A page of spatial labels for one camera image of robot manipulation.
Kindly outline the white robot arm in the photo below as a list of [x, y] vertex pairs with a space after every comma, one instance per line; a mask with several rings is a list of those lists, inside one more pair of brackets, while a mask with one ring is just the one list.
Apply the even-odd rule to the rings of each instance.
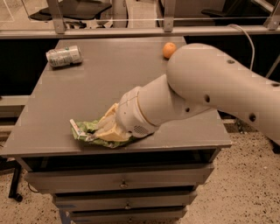
[[124, 142], [209, 109], [235, 116], [280, 144], [280, 83], [254, 73], [210, 45], [180, 47], [166, 74], [135, 87], [114, 104], [94, 135]]

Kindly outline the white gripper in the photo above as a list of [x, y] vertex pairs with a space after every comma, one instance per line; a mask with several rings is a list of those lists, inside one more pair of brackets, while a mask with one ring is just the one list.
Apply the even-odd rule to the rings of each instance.
[[125, 142], [131, 136], [142, 138], [158, 130], [143, 116], [138, 105], [140, 87], [124, 94], [119, 103], [114, 103], [97, 124], [94, 135], [105, 141]]

